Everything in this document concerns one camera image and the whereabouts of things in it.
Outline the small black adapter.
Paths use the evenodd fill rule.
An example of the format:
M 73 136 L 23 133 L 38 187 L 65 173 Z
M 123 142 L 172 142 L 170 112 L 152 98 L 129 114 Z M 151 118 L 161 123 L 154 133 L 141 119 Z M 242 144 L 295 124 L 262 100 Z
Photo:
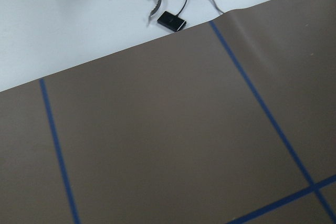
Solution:
M 158 18 L 157 23 L 173 32 L 182 30 L 186 25 L 185 20 L 167 11 Z

